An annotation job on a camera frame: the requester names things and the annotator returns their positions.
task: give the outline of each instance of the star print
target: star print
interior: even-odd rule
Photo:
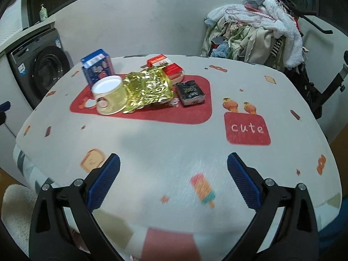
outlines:
[[[168,201],[169,201],[169,197],[166,195],[163,195],[161,198],[161,203],[164,204],[164,203],[167,203]]]

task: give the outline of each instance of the soap bottle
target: soap bottle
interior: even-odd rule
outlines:
[[[41,10],[40,10],[40,21],[44,21],[48,18],[47,10],[43,7],[44,4],[41,4]]]

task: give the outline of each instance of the washing machine door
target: washing machine door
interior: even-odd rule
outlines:
[[[45,47],[34,63],[33,83],[42,99],[53,85],[70,70],[65,53],[56,46]]]

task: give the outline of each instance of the blue box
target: blue box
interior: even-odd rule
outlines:
[[[82,70],[90,88],[100,79],[115,75],[110,56],[99,49],[81,59]]]

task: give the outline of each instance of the table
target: table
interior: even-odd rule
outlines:
[[[126,74],[139,71],[152,56],[113,58],[112,63],[117,74]],[[168,57],[185,70],[184,81],[195,79],[202,87],[204,104],[184,108],[172,101],[161,110],[102,116],[89,100],[81,64],[58,81],[16,141],[15,161],[22,152],[41,174],[36,187],[43,177],[69,185],[110,153],[118,154],[121,171],[93,214],[118,250],[147,261],[222,260],[233,247],[255,212],[227,171],[232,152],[281,186],[304,183],[319,230],[338,215],[342,191],[335,159],[284,74],[226,59]],[[92,165],[85,164],[89,159]],[[318,160],[325,164],[318,167]],[[197,175],[214,190],[214,207],[195,193]],[[281,210],[261,249],[269,246]]]

